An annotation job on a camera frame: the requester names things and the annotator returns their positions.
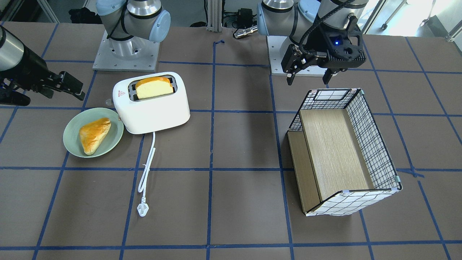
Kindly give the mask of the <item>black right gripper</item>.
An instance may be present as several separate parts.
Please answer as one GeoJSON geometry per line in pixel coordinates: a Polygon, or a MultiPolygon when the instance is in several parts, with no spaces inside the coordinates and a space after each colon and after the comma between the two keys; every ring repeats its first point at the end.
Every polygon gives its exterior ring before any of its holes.
{"type": "Polygon", "coordinates": [[[2,105],[28,106],[30,98],[20,93],[18,88],[40,93],[51,99],[53,92],[66,92],[79,100],[84,100],[83,84],[68,72],[59,74],[49,71],[45,61],[33,51],[23,51],[14,65],[1,69],[1,79],[9,83],[1,84],[2,105]]]}

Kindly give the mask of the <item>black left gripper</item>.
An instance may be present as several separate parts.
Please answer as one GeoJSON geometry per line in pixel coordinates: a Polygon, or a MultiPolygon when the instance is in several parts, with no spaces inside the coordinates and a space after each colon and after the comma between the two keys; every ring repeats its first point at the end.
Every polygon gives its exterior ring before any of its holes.
{"type": "Polygon", "coordinates": [[[291,86],[297,73],[310,66],[326,69],[323,83],[329,84],[338,72],[361,66],[366,61],[362,32],[357,25],[334,29],[320,25],[309,34],[306,43],[291,43],[282,58],[282,71],[291,86]]]}

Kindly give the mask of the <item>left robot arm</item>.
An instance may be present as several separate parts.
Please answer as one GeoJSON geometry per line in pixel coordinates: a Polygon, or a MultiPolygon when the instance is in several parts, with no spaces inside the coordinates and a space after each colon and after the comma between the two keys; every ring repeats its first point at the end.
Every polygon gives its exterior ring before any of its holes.
{"type": "Polygon", "coordinates": [[[363,34],[358,19],[366,0],[263,0],[258,5],[261,35],[285,36],[282,71],[291,85],[310,66],[325,69],[324,84],[339,72],[363,65],[363,34]]]}

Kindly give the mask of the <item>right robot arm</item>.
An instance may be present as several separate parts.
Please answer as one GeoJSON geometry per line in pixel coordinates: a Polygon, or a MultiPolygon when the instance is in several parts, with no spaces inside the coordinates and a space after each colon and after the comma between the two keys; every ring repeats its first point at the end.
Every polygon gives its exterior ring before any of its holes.
{"type": "MultiPolygon", "coordinates": [[[[98,0],[96,7],[111,43],[133,38],[160,43],[170,28],[170,13],[159,0],[98,0]]],[[[85,98],[81,81],[65,71],[51,72],[43,58],[1,27],[1,104],[28,106],[30,98],[19,88],[49,99],[55,91],[85,98]]]]}

